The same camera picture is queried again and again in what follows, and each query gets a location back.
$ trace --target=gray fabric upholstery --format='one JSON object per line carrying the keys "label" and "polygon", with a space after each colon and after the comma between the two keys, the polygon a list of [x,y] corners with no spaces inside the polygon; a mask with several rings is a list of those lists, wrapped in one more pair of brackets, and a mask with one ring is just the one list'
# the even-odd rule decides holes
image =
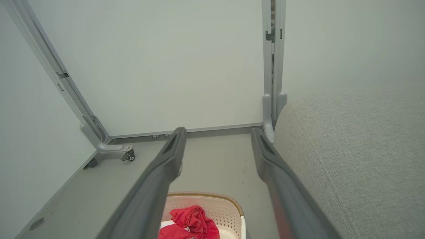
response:
{"label": "gray fabric upholstery", "polygon": [[425,238],[425,85],[287,104],[275,147],[343,238]]}

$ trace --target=laundry basket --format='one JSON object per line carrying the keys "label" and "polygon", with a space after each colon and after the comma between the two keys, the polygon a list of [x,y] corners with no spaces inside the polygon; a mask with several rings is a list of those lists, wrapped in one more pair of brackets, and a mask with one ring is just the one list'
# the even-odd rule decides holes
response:
{"label": "laundry basket", "polygon": [[217,225],[220,239],[246,239],[244,212],[233,198],[216,193],[175,192],[168,194],[161,221],[171,220],[170,211],[176,208],[201,206],[205,216]]}

